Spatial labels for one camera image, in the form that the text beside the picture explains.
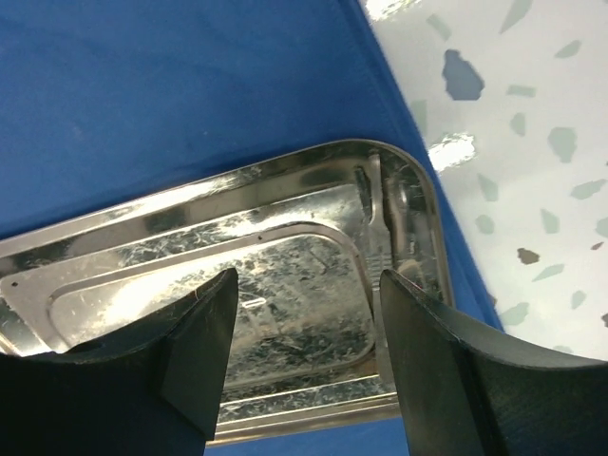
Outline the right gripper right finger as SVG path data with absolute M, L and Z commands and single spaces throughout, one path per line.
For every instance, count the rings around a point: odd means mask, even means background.
M 381 309 L 412 455 L 603 455 L 607 365 L 500 332 L 385 271 Z

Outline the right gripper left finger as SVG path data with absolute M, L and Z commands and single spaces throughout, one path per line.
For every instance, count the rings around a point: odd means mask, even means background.
M 201 455 L 216 432 L 236 313 L 227 269 L 64 353 L 1 358 L 5 455 Z

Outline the steel instrument tray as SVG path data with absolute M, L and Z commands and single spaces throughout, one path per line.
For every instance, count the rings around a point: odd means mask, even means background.
M 3 240 L 1 350 L 64 352 L 228 268 L 238 310 L 216 445 L 397 416 L 380 276 L 452 298 L 422 165 L 330 142 Z

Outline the blue surgical cloth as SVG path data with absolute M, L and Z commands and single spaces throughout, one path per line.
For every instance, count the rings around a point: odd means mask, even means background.
M 1 5 L 1 243 L 351 140 L 393 145 L 429 176 L 452 298 L 407 279 L 496 325 L 420 130 L 357 2 Z M 328 427 L 341 453 L 377 454 L 392 436 L 380 427 L 358 439 L 338 428 Z

